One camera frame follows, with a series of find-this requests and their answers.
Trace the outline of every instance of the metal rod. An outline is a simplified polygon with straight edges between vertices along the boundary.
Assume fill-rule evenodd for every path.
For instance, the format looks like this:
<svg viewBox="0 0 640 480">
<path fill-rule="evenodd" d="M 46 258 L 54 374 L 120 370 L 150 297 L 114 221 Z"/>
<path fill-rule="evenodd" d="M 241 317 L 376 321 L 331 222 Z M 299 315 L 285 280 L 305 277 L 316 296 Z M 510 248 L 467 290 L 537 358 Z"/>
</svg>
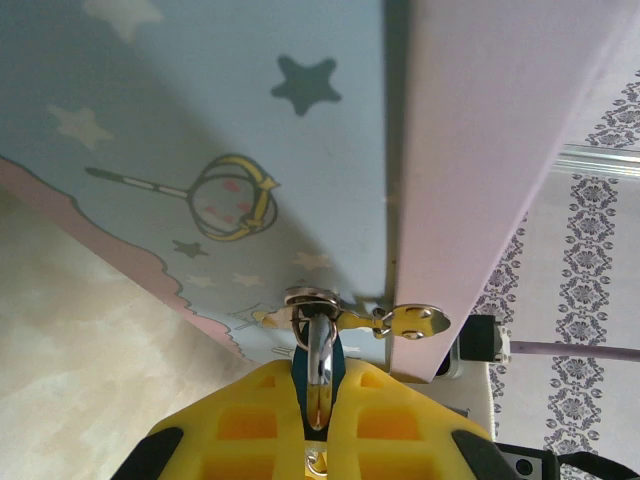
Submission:
<svg viewBox="0 0 640 480">
<path fill-rule="evenodd" d="M 565 145 L 554 168 L 558 171 L 587 170 L 603 175 L 640 177 L 640 152 L 625 149 Z"/>
<path fill-rule="evenodd" d="M 511 353 L 521 353 L 525 355 L 591 357 L 640 362 L 640 350 L 634 350 L 632 348 L 599 347 L 592 345 L 512 341 Z"/>
</svg>

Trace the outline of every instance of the patterned wallpaper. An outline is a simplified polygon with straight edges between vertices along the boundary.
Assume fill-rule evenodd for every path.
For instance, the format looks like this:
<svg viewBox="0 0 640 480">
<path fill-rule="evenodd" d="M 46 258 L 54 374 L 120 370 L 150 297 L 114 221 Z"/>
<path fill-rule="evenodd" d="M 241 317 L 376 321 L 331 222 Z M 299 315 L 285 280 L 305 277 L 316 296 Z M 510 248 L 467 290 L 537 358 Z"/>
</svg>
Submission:
<svg viewBox="0 0 640 480">
<path fill-rule="evenodd" d="M 478 300 L 513 339 L 637 348 L 640 182 L 554 172 Z M 499 441 L 597 452 L 636 470 L 637 364 L 515 356 L 491 369 Z M 590 479 L 565 469 L 565 479 Z"/>
<path fill-rule="evenodd" d="M 565 143 L 640 151 L 640 16 L 607 59 Z"/>
</svg>

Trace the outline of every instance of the yellow plastic piece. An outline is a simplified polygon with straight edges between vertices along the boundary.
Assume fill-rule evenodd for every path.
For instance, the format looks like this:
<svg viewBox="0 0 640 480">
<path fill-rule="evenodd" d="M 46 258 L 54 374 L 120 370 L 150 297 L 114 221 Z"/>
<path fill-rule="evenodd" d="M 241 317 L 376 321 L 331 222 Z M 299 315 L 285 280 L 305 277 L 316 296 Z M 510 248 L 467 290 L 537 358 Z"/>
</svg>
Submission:
<svg viewBox="0 0 640 480">
<path fill-rule="evenodd" d="M 291 362 L 271 362 L 156 425 L 184 436 L 160 480 L 474 480 L 451 437 L 479 425 L 394 380 L 347 359 L 326 444 L 304 440 Z M 326 447 L 305 467 L 305 449 Z"/>
<path fill-rule="evenodd" d="M 329 425 L 329 478 L 475 480 L 451 437 L 455 430 L 490 440 L 471 420 L 373 365 L 347 359 Z"/>
<path fill-rule="evenodd" d="M 301 480 L 304 432 L 291 362 L 277 360 L 158 423 L 184 436 L 160 480 Z"/>
<path fill-rule="evenodd" d="M 407 331 L 419 331 L 425 337 L 432 337 L 444 332 L 451 323 L 442 315 L 424 316 L 424 309 L 414 305 L 399 305 L 393 309 L 391 332 L 395 336 L 402 336 Z M 338 330 L 373 327 L 384 330 L 385 326 L 380 318 L 359 317 L 350 312 L 343 312 L 338 317 Z"/>
</svg>

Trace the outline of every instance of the white star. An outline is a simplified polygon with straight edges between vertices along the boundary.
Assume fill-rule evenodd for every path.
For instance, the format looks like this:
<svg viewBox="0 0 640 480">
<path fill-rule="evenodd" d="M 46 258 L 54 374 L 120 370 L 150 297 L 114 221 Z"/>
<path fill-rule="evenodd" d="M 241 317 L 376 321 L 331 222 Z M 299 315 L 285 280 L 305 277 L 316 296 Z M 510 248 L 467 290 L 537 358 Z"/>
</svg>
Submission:
<svg viewBox="0 0 640 480">
<path fill-rule="evenodd" d="M 307 253 L 298 252 L 296 254 L 298 258 L 296 258 L 293 263 L 298 265 L 302 265 L 307 271 L 314 270 L 316 268 L 331 268 L 331 264 L 329 263 L 329 255 L 309 255 Z"/>
<path fill-rule="evenodd" d="M 260 281 L 260 277 L 257 275 L 240 275 L 239 273 L 234 273 L 233 281 L 245 287 L 253 287 L 254 285 L 264 286 L 264 283 Z"/>
<path fill-rule="evenodd" d="M 192 283 L 200 288 L 216 286 L 209 277 L 196 277 L 194 275 L 187 275 L 187 283 Z"/>
<path fill-rule="evenodd" d="M 58 131 L 62 135 L 75 138 L 89 150 L 96 147 L 98 140 L 112 140 L 111 132 L 96 123 L 96 114 L 90 108 L 81 108 L 77 112 L 67 112 L 55 105 L 47 106 L 47 110 L 60 121 Z"/>
<path fill-rule="evenodd" d="M 138 25 L 164 20 L 149 0 L 85 0 L 82 7 L 87 15 L 109 22 L 125 43 L 133 43 Z"/>
</svg>

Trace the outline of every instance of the star print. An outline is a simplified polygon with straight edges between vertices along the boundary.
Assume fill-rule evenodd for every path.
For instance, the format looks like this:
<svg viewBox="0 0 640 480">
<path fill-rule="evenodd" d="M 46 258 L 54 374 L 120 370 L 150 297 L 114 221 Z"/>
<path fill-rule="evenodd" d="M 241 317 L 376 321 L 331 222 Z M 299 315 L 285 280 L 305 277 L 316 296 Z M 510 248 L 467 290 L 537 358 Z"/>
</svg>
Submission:
<svg viewBox="0 0 640 480">
<path fill-rule="evenodd" d="M 81 108 L 77 112 L 67 112 L 55 105 L 49 105 L 47 110 L 60 121 L 58 132 L 67 137 L 75 138 L 89 150 L 96 147 L 98 140 L 113 139 L 111 132 L 96 123 L 96 114 L 89 108 Z"/>
<path fill-rule="evenodd" d="M 342 346 L 342 351 L 344 353 L 357 353 L 360 352 L 360 347 L 349 347 L 348 345 L 343 345 Z"/>
<path fill-rule="evenodd" d="M 240 275 L 239 273 L 233 274 L 233 281 L 240 283 L 245 287 L 264 286 L 264 283 L 260 281 L 260 277 L 257 275 Z"/>
<path fill-rule="evenodd" d="M 198 255 L 209 255 L 200 248 L 200 244 L 198 242 L 182 243 L 178 240 L 174 240 L 173 243 L 176 244 L 176 248 L 173 249 L 174 252 L 184 253 L 189 258 L 196 258 Z"/>
<path fill-rule="evenodd" d="M 187 283 L 192 283 L 200 288 L 216 286 L 209 277 L 196 277 L 195 275 L 187 275 Z"/>
<path fill-rule="evenodd" d="M 316 268 L 331 268 L 329 263 L 329 255 L 309 255 L 307 253 L 298 252 L 293 263 L 302 265 L 307 271 L 314 270 Z"/>
<path fill-rule="evenodd" d="M 278 58 L 278 65 L 285 80 L 275 86 L 271 94 L 289 100 L 296 115 L 303 116 L 316 102 L 339 102 L 342 99 L 329 84 L 329 77 L 336 69 L 335 60 L 327 58 L 317 65 L 304 67 L 283 55 Z"/>
<path fill-rule="evenodd" d="M 125 43 L 133 43 L 140 24 L 164 20 L 149 0 L 85 0 L 82 7 L 87 15 L 109 22 Z"/>
</svg>

